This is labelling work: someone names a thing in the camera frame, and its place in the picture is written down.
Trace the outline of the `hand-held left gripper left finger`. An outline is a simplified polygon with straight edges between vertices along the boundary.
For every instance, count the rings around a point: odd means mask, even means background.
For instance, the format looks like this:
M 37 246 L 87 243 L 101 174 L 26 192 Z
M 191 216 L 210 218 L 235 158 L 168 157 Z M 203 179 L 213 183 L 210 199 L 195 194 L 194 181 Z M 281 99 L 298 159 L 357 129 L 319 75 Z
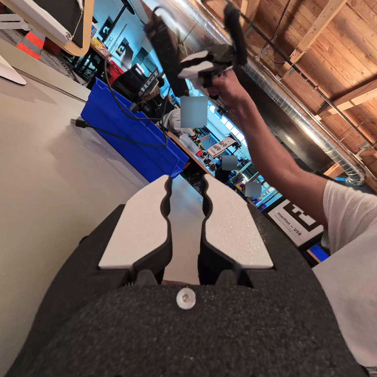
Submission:
M 172 259 L 172 178 L 163 175 L 125 204 L 98 267 L 163 270 Z

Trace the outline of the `standing picture card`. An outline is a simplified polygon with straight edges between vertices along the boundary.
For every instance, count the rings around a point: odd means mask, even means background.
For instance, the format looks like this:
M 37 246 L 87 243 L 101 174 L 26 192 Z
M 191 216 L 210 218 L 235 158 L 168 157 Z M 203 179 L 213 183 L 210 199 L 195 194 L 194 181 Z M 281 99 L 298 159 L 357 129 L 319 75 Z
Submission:
M 234 144 L 238 144 L 238 142 L 233 139 L 232 137 L 228 136 L 225 139 L 221 140 L 220 142 L 214 144 L 210 148 L 206 150 L 206 152 L 211 156 L 211 157 L 216 157 L 223 153 L 228 147 L 233 146 Z

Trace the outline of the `white folding stand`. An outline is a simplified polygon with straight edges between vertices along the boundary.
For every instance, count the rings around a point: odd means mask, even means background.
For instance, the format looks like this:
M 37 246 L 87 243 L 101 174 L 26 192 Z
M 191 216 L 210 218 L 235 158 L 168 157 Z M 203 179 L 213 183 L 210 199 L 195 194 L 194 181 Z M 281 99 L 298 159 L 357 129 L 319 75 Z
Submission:
M 3 7 L 9 6 L 1 2 L 1 30 L 23 30 L 28 33 L 36 29 L 63 45 L 73 40 L 74 35 L 35 1 L 11 1 L 11 5 L 16 7 L 16 11 L 4 11 Z

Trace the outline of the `person's right hand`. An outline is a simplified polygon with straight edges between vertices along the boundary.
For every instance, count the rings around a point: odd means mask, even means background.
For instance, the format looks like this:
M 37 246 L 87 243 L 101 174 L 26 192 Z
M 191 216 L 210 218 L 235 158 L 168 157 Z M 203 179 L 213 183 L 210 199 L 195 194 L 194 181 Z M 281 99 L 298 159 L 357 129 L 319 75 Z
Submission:
M 218 95 L 239 120 L 247 116 L 254 107 L 251 97 L 238 81 L 233 69 L 227 69 L 213 77 L 207 91 L 213 97 Z

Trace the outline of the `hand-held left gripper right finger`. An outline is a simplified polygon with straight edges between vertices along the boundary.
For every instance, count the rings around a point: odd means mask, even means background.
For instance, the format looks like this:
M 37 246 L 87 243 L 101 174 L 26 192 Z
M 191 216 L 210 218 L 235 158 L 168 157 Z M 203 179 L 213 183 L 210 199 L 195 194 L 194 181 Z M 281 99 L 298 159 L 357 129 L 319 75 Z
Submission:
M 202 196 L 201 249 L 241 269 L 271 269 L 273 261 L 247 203 L 210 174 L 202 177 Z

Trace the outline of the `person's white shirt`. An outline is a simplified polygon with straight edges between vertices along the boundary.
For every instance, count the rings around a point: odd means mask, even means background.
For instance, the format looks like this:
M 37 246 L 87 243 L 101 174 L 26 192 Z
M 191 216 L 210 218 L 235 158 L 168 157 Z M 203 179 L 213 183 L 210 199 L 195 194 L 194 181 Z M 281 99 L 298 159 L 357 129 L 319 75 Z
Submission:
M 314 267 L 344 340 L 364 367 L 377 363 L 377 198 L 328 181 L 323 194 L 331 255 Z

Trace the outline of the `grey desk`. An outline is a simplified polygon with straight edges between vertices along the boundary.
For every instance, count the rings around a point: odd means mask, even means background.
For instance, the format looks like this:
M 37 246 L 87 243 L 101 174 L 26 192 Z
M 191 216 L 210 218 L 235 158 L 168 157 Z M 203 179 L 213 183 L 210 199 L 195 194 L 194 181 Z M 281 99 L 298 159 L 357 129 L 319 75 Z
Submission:
M 117 205 L 148 184 L 77 118 L 90 91 L 1 40 L 26 80 L 1 79 L 1 376 L 57 272 Z

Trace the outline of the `silver ventilation duct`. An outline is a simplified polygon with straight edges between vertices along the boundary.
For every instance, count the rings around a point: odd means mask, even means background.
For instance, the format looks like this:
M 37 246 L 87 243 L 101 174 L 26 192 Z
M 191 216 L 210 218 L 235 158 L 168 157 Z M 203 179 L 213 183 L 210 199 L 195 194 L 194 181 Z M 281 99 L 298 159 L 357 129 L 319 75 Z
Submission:
M 181 12 L 195 22 L 200 29 L 215 42 L 228 43 L 229 36 L 208 18 L 209 13 L 197 1 L 174 1 Z M 289 93 L 278 80 L 255 59 L 248 58 L 241 70 L 290 118 L 290 120 L 336 164 L 348 177 L 350 184 L 361 186 L 366 181 L 366 167 L 351 153 L 342 142 L 328 132 L 314 115 L 297 98 Z

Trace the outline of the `wooden table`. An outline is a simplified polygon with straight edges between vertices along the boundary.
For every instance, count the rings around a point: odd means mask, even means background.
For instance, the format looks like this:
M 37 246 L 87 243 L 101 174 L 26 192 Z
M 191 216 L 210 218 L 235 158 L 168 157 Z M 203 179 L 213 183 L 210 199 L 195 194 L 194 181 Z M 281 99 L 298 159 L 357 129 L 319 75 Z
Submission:
M 182 142 L 183 139 L 178 138 L 177 136 L 175 136 L 174 134 L 172 134 L 170 131 L 167 132 L 167 135 L 205 173 L 210 174 L 210 175 L 212 175 L 214 177 L 214 172 L 210 170 L 210 168 L 204 163 L 204 160 L 201 157 L 199 157 L 199 156 L 196 155 L 199 152 L 199 150 L 196 151 L 192 147 L 190 147 L 190 144 L 183 143 Z

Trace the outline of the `framed marker sign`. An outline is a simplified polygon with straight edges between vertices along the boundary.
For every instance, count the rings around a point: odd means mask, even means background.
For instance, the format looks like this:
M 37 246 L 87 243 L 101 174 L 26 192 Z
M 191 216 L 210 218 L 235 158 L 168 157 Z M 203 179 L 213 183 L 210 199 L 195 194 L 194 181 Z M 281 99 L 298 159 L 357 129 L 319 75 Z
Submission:
M 307 212 L 285 198 L 280 198 L 263 211 L 298 248 L 310 244 L 323 234 L 323 226 Z

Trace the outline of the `wooden board with dark panel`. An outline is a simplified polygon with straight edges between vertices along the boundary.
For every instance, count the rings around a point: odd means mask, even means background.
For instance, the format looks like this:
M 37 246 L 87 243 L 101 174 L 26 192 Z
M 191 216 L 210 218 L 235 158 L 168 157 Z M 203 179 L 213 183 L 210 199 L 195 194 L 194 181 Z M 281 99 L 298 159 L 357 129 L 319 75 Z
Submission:
M 74 56 L 83 56 L 89 49 L 91 41 L 91 28 L 94 1 L 92 0 L 34 0 L 40 7 L 50 13 L 73 36 L 73 40 L 66 44 L 60 44 L 54 37 L 45 34 L 61 49 Z M 16 11 L 11 5 L 11 0 L 1 1 Z

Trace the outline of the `blue plastic bin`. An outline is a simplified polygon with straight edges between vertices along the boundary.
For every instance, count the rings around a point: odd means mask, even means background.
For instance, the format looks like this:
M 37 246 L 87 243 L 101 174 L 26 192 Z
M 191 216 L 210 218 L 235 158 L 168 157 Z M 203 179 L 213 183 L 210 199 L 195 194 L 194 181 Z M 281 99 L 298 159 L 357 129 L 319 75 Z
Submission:
M 131 102 L 96 78 L 81 112 L 82 119 L 97 131 L 147 181 L 163 175 L 176 178 L 189 157 L 142 112 L 133 114 Z

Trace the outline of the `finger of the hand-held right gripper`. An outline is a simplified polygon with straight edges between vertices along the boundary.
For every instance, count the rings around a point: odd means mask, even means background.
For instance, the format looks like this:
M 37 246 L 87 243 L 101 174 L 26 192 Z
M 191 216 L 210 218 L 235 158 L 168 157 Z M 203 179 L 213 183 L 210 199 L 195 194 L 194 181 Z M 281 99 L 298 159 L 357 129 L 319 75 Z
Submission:
M 207 50 L 196 52 L 182 59 L 180 64 L 200 64 L 204 61 L 208 61 L 208 55 L 209 52 Z
M 182 68 L 178 78 L 196 79 L 205 77 L 218 77 L 222 72 L 233 68 L 233 65 L 217 64 L 212 62 L 202 62 L 186 68 Z

